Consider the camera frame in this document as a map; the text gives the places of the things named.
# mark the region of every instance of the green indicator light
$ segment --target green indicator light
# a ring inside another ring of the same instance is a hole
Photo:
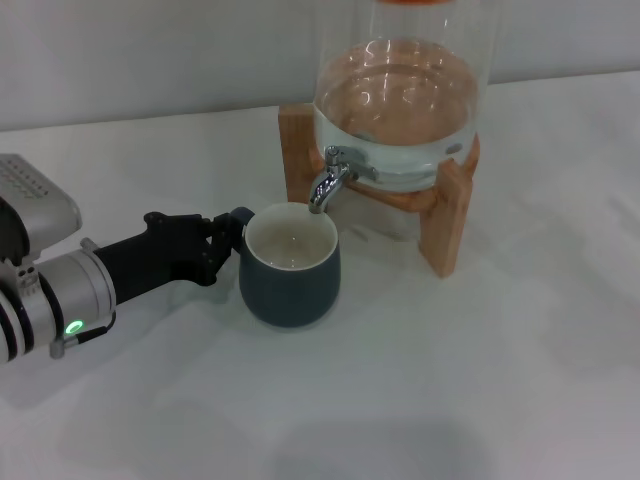
[[[69,326],[64,332],[67,335],[72,335],[76,333],[78,330],[80,330],[82,327],[84,327],[84,322],[82,320],[74,320],[69,324]]]

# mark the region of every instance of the mug handle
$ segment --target mug handle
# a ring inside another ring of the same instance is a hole
[[[248,208],[238,207],[234,209],[229,215],[233,220],[233,224],[235,224],[237,226],[236,228],[239,229],[239,232],[233,235],[233,249],[236,252],[240,253],[242,249],[242,239],[244,238],[244,227],[249,225],[249,222],[255,216],[255,213],[253,213]]]

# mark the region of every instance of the blue mug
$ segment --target blue mug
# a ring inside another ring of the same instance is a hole
[[[338,230],[326,213],[307,205],[272,205],[259,214],[238,208],[246,227],[239,247],[240,291],[260,320],[283,328],[325,315],[340,290]]]

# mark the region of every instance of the wooden stand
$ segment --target wooden stand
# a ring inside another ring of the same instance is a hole
[[[307,203],[313,180],[324,170],[324,159],[316,147],[313,107],[280,107],[278,122],[287,197],[290,202]],[[479,157],[480,141],[476,137],[464,165],[453,159],[442,162],[435,186],[421,192],[383,192],[355,182],[348,186],[405,212],[419,213],[420,251],[435,273],[446,278],[455,270]]]

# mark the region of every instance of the white table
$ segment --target white table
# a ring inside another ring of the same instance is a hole
[[[145,213],[285,199],[277,110],[0,134],[77,201],[83,236]],[[0,369],[0,478],[640,478],[640,73],[490,87],[458,270],[343,192],[330,316],[282,333],[219,284],[119,309],[61,361]]]

